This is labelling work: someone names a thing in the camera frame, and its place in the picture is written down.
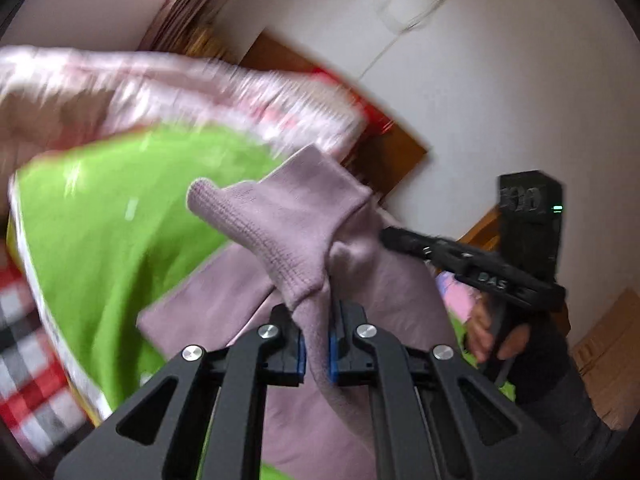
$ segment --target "silver screw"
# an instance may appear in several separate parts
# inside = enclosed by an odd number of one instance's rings
[[[262,339],[271,339],[272,337],[276,337],[280,330],[275,325],[262,325],[258,329],[258,335]]]
[[[453,357],[453,348],[447,345],[438,345],[433,349],[433,355],[440,361],[448,361]]]
[[[370,324],[360,325],[356,328],[356,334],[363,339],[369,339],[378,333],[378,329]]]
[[[204,351],[198,345],[189,345],[182,351],[182,358],[185,361],[197,361],[203,353]]]

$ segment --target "white wall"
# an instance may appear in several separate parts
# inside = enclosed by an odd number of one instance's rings
[[[136,50],[165,0],[26,0],[0,40],[8,44]]]
[[[232,0],[218,25],[239,52],[270,27],[359,78],[395,38],[375,1]],[[640,284],[639,47],[613,0],[449,0],[360,81],[431,146],[388,200],[410,227],[462,235],[495,203],[501,173],[566,184],[572,342]]]

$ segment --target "person's hand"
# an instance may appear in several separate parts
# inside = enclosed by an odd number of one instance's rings
[[[494,336],[489,332],[491,328],[491,317],[486,307],[486,298],[479,296],[476,304],[471,310],[471,317],[465,323],[466,344],[468,350],[475,356],[479,363],[484,363],[491,354],[494,347]],[[498,359],[506,361],[518,354],[521,354],[527,347],[531,327],[528,324],[518,325],[504,340],[498,350]]]

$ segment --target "purple garment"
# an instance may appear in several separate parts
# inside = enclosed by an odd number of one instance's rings
[[[370,189],[312,146],[259,183],[219,189],[199,179],[188,206],[249,251],[231,245],[213,256],[140,315],[140,330],[167,357],[192,343],[219,348],[233,330],[264,323],[279,291],[305,335],[311,374],[301,388],[269,389],[263,460],[296,480],[374,478],[366,391],[328,379],[330,295],[362,304],[405,345],[455,346],[428,268],[382,247]]]

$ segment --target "red and black checkered cloth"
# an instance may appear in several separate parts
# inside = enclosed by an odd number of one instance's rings
[[[31,291],[4,245],[0,246],[0,418],[47,477],[93,429],[68,387]]]

